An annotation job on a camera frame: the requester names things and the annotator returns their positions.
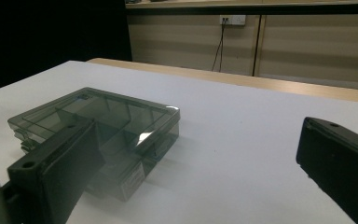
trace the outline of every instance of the electrical outlet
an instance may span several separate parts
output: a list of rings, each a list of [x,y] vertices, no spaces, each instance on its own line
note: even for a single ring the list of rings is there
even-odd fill
[[[232,25],[245,25],[246,15],[233,15],[231,24]]]
[[[225,25],[230,25],[232,23],[232,15],[220,15],[220,24],[223,24],[224,19],[226,19]]]
[[[245,25],[246,15],[220,15],[219,24],[223,24],[224,20],[225,25]]]

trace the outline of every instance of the wall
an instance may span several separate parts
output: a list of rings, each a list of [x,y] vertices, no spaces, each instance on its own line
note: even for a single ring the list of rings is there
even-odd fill
[[[212,69],[219,16],[129,16],[128,23],[135,62]],[[222,72],[249,74],[254,28],[255,16],[248,16],[245,26],[225,29]]]
[[[211,70],[219,16],[129,16],[133,60]],[[256,76],[358,82],[358,15],[267,16]],[[249,75],[255,16],[228,27],[222,72]]]

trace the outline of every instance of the white table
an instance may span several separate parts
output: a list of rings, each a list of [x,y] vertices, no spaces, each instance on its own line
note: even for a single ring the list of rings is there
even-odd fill
[[[0,183],[23,156],[7,119],[83,87],[175,105],[180,137],[131,199],[83,194],[68,223],[352,223],[296,164],[305,117],[358,133],[358,103],[69,62],[0,89]]]

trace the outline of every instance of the gray translucent box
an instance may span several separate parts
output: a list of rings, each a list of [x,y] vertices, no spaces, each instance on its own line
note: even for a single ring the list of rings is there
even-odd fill
[[[179,136],[179,108],[84,88],[19,114],[7,122],[29,152],[63,127],[96,121],[106,165],[88,191],[127,201]]]

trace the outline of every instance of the wooden panel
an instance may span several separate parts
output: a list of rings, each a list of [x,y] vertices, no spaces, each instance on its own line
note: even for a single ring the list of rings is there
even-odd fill
[[[283,91],[295,94],[326,97],[339,100],[358,102],[358,90],[312,85],[307,83],[282,81],[262,77],[247,77],[225,73],[215,73],[195,69],[185,69],[178,67],[146,64],[129,63],[107,59],[93,59],[89,63],[99,63],[122,68],[130,68],[141,71],[156,72],[165,75],[175,75],[180,77],[192,77],[202,80],[216,81],[233,85],[260,88],[272,91]]]
[[[168,8],[168,7],[226,7],[285,4],[358,4],[358,0],[168,0],[151,2],[143,0],[138,4],[127,4],[127,8]]]
[[[358,82],[358,15],[267,16],[259,71]]]
[[[220,41],[219,16],[129,16],[135,62],[211,70]],[[227,26],[222,71],[247,75],[255,16],[245,26]]]

